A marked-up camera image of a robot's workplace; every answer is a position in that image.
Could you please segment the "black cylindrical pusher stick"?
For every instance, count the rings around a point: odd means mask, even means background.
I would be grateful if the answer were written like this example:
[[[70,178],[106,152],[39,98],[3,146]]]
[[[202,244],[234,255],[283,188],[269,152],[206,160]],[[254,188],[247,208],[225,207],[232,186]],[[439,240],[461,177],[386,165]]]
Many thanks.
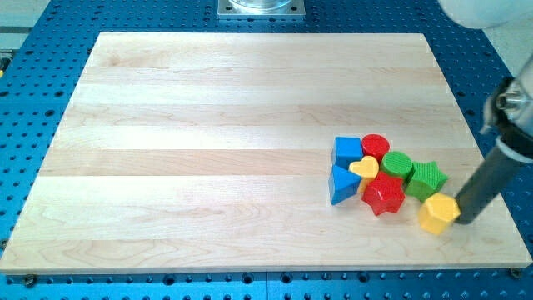
[[[461,215],[456,223],[470,224],[524,167],[524,156],[505,143],[497,143],[469,177],[456,201]]]

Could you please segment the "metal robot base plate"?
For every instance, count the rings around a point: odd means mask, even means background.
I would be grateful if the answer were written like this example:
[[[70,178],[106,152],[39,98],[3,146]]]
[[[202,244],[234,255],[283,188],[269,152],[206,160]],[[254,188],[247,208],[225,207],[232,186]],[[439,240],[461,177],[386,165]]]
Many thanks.
[[[219,19],[303,19],[304,0],[218,0]]]

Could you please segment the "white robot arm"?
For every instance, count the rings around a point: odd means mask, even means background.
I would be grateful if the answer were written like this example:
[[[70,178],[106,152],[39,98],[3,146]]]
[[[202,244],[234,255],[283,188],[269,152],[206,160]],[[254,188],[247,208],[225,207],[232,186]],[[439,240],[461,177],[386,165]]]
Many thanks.
[[[530,18],[532,0],[439,0],[453,22],[465,28],[482,29]],[[487,98],[481,133],[498,128],[496,145],[475,170],[456,201],[459,224],[472,223],[507,183],[526,165],[532,164],[532,59],[515,77],[506,77]]]

